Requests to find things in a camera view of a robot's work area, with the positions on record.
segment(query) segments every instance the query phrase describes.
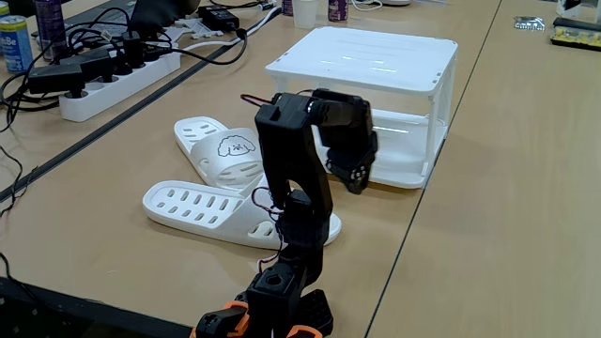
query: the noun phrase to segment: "white cup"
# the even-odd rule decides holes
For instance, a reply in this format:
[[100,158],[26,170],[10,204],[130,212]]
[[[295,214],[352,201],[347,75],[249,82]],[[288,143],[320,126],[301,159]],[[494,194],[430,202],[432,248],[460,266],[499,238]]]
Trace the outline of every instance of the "white cup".
[[295,27],[302,29],[315,27],[317,4],[319,4],[319,0],[292,0]]

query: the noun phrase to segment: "power strip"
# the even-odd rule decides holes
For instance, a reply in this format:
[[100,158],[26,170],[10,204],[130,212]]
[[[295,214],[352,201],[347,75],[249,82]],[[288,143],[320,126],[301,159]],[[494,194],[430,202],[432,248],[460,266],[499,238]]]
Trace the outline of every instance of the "power strip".
[[178,53],[166,54],[157,61],[146,62],[144,67],[134,69],[129,75],[114,75],[116,81],[111,83],[85,84],[82,98],[71,99],[65,95],[58,98],[60,112],[69,121],[86,121],[178,70],[180,58]]

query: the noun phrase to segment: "robotic arm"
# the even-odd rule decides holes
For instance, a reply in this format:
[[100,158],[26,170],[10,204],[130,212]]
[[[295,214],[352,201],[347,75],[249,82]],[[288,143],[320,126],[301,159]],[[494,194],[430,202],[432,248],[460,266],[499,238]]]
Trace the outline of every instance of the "robotic arm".
[[[329,335],[333,318],[321,290],[301,297],[321,274],[330,232],[332,200],[326,171],[316,154],[312,126],[329,147],[328,169],[347,189],[366,187],[378,151],[368,101],[325,89],[311,97],[277,94],[255,117],[263,165],[274,205],[275,226],[287,246],[278,261],[255,275],[226,309],[206,314],[196,338],[317,338]],[[291,189],[290,181],[301,190]]]

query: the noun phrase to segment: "white slipper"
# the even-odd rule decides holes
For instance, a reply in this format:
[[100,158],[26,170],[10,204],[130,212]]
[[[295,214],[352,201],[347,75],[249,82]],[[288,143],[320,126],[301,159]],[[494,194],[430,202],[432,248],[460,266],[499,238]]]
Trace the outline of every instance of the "white slipper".
[[[189,182],[164,181],[150,188],[142,203],[148,217],[155,222],[209,238],[278,249],[280,240],[274,221],[252,200],[256,187],[267,186],[265,175],[256,177],[241,192]],[[266,207],[272,204],[265,192],[257,192],[255,201]],[[341,228],[340,218],[332,214],[326,245],[338,237]]]
[[209,186],[239,192],[263,174],[254,131],[230,130],[205,116],[180,120],[174,129],[181,151]]

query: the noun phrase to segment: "table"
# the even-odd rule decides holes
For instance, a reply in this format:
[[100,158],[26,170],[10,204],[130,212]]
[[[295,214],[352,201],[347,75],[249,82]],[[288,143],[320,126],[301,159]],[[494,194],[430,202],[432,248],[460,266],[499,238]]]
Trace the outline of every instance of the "table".
[[[63,5],[65,17],[70,17],[81,13],[107,0],[76,0]],[[256,15],[246,16],[240,21],[243,27],[249,27],[260,20],[267,12]],[[37,30],[35,17],[27,19],[29,32]],[[234,38],[233,35],[225,35],[216,39],[228,40]],[[180,40],[182,46],[187,46],[198,42],[184,37]],[[39,53],[39,48],[34,47],[34,54]],[[221,54],[227,48],[220,49],[220,46],[207,46],[194,50],[200,55],[209,55],[215,57]],[[57,158],[63,153],[66,157],[77,149],[85,146],[93,139],[99,137],[106,131],[102,129],[107,124],[118,124],[129,115],[137,113],[144,105],[150,104],[160,95],[168,91],[172,86],[177,85],[185,78],[192,76],[195,72],[206,65],[204,62],[191,57],[182,57],[181,68],[170,75],[162,78],[155,84],[132,95],[119,104],[107,109],[89,120],[76,123],[64,120],[61,117],[58,108],[37,113],[21,113],[16,118],[12,129],[0,134],[0,144],[14,157],[23,164],[23,174],[26,175],[37,166],[49,163],[55,160],[53,165],[60,163]],[[6,67],[0,66],[0,83],[9,77]],[[0,191],[11,185],[18,174],[18,166],[5,156],[0,158]]]
[[[456,40],[461,49],[457,102],[498,2],[414,5],[351,11],[348,26]],[[243,92],[272,95],[273,83],[263,68],[306,33],[293,27],[292,18],[276,18],[251,37],[241,62],[206,67],[34,182],[0,221],[0,248],[9,256],[15,276],[185,326],[195,325],[203,313],[221,308],[245,289],[256,259],[270,252],[154,223],[142,210],[141,199],[161,180],[201,182],[177,147],[174,123],[206,115],[231,128],[253,128],[256,109],[237,97]],[[232,49],[228,56],[237,51]],[[378,106],[400,104],[373,92],[362,94]],[[328,294],[335,336],[359,337],[377,306],[421,191],[372,186],[354,196],[334,181],[331,189],[344,230],[326,248],[325,270],[316,286]]]
[[503,0],[369,337],[598,337],[601,54]]

